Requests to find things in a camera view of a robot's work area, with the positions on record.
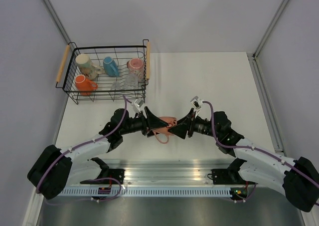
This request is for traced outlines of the salmon pink mug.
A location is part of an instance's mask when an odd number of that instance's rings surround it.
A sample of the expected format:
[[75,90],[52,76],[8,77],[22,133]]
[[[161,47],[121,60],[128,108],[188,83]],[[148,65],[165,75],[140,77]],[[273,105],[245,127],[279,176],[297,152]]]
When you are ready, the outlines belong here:
[[[169,137],[171,135],[173,135],[173,133],[170,133],[168,130],[174,126],[177,125],[177,119],[175,117],[168,117],[168,116],[162,116],[160,117],[161,120],[165,121],[166,123],[168,123],[167,126],[162,127],[162,128],[158,128],[155,130],[152,130],[153,135],[155,136],[155,138],[157,139],[158,142],[160,142],[161,144],[167,144],[169,142]],[[162,141],[158,134],[163,134],[166,136],[166,141]]]

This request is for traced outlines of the faceted clear glass cup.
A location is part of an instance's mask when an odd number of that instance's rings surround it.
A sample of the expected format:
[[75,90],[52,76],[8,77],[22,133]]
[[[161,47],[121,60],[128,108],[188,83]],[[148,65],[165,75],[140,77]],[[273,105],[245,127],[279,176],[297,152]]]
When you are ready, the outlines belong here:
[[124,89],[126,90],[134,90],[137,89],[139,85],[138,77],[135,74],[128,74],[125,83],[124,83]]

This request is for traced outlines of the small clear glass cup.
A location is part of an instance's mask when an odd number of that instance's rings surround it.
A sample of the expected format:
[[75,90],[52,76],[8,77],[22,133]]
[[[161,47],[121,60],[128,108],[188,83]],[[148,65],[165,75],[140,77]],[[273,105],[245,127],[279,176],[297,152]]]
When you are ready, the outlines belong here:
[[112,83],[111,90],[112,90],[112,91],[121,90],[121,84],[120,84],[120,82],[119,82],[119,81],[114,81],[114,82]]

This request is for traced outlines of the pink patterned ceramic mug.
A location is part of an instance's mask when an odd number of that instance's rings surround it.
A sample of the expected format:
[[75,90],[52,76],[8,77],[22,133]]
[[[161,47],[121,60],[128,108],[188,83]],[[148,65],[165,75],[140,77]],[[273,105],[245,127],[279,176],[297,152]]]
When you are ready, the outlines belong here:
[[129,72],[136,75],[139,82],[144,79],[144,62],[140,58],[133,58],[127,62]]

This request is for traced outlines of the blue mug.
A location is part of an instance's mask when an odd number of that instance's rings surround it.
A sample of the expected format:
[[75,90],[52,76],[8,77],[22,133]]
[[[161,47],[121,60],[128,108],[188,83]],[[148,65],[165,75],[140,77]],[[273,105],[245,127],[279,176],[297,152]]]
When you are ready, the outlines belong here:
[[119,77],[118,66],[112,57],[107,56],[103,59],[103,68],[108,76]]

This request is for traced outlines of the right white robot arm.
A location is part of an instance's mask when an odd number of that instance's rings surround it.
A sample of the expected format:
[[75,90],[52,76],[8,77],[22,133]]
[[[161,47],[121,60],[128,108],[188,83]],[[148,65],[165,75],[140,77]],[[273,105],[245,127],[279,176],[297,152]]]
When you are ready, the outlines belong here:
[[234,184],[242,180],[260,184],[284,195],[307,213],[319,204],[319,173],[309,159],[296,160],[256,146],[231,128],[223,111],[211,111],[210,120],[195,117],[190,111],[168,132],[182,139],[193,133],[213,137],[220,151],[235,158],[227,172]]

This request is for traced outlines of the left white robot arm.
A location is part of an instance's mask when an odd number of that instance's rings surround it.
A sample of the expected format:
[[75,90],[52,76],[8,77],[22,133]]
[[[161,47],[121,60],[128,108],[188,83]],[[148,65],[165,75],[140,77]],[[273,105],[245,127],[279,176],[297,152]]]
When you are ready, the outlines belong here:
[[65,152],[55,145],[47,146],[28,172],[28,180],[36,187],[36,192],[46,199],[56,197],[71,178],[70,172],[75,163],[83,163],[114,150],[123,142],[122,136],[125,134],[140,131],[147,135],[150,131],[169,125],[148,107],[145,107],[145,113],[137,113],[130,118],[125,108],[117,109],[110,122],[91,140],[72,146]]

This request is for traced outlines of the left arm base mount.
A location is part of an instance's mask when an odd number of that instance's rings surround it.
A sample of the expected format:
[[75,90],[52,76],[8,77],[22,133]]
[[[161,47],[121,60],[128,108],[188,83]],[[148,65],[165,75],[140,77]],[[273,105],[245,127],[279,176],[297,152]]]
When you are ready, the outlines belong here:
[[123,183],[125,176],[124,169],[110,168],[108,164],[98,157],[91,158],[88,162],[93,163],[93,166],[98,169],[98,175],[90,178],[86,177],[84,180],[80,181],[80,184],[111,185],[113,182],[111,178],[116,179],[120,184]]

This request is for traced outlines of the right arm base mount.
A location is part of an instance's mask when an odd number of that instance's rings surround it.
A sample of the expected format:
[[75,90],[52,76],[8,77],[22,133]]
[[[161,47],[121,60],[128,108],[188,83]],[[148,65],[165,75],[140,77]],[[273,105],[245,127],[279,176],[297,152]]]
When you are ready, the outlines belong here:
[[214,185],[253,185],[254,182],[246,181],[239,175],[240,167],[245,160],[236,158],[226,169],[212,169],[207,178]]

